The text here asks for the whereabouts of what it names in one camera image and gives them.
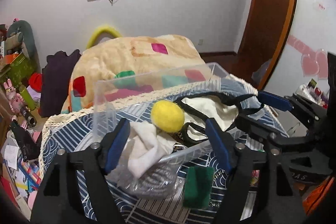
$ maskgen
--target wooden door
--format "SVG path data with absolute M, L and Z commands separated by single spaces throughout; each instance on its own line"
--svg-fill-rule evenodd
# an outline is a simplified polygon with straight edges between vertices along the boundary
M 241 46 L 238 64 L 244 64 L 249 79 L 253 72 L 270 60 L 270 65 L 258 85 L 262 89 L 270 77 L 286 43 L 296 0 L 252 0 Z

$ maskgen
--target yellow ball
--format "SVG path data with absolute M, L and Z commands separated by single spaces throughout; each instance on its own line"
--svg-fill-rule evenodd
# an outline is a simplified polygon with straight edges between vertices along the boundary
M 183 110 L 175 103 L 160 100 L 153 105 L 152 123 L 168 133 L 179 132 L 184 124 Z

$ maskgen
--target baseboard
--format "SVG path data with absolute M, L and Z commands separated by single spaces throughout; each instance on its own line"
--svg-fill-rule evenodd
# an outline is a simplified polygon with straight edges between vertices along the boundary
M 203 57 L 221 56 L 221 55 L 237 55 L 236 52 L 200 52 L 199 55 Z

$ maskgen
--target metal bolt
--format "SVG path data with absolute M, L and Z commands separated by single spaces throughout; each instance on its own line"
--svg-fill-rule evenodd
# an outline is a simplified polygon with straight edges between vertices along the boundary
M 66 152 L 65 149 L 61 148 L 57 151 L 57 155 L 62 156 L 65 152 Z
M 245 148 L 245 145 L 243 143 L 236 143 L 236 148 L 238 148 L 239 150 L 242 150 Z
M 90 145 L 90 147 L 91 147 L 92 149 L 98 149 L 98 148 L 100 148 L 100 143 L 92 143 L 92 144 Z
M 277 156 L 277 155 L 280 154 L 280 151 L 277 150 L 277 149 L 275 149 L 275 148 L 273 148 L 273 149 L 271 149 L 271 153 L 272 153 L 274 156 Z
M 274 132 L 272 132 L 271 134 L 270 134 L 270 137 L 271 137 L 271 139 L 275 139 L 276 137 L 277 137 L 277 135 L 274 133 Z

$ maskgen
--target yellow arch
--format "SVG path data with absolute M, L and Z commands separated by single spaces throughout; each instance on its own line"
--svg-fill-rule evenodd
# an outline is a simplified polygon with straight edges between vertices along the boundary
M 102 33 L 108 33 L 114 37 L 122 37 L 122 35 L 120 34 L 120 32 L 118 32 L 116 29 L 108 26 L 108 25 L 103 25 L 100 26 L 98 28 L 95 29 L 95 31 L 93 32 L 92 36 L 90 37 L 89 42 L 86 45 L 86 48 L 91 48 L 95 45 L 95 42 L 97 40 L 97 38 L 102 34 Z

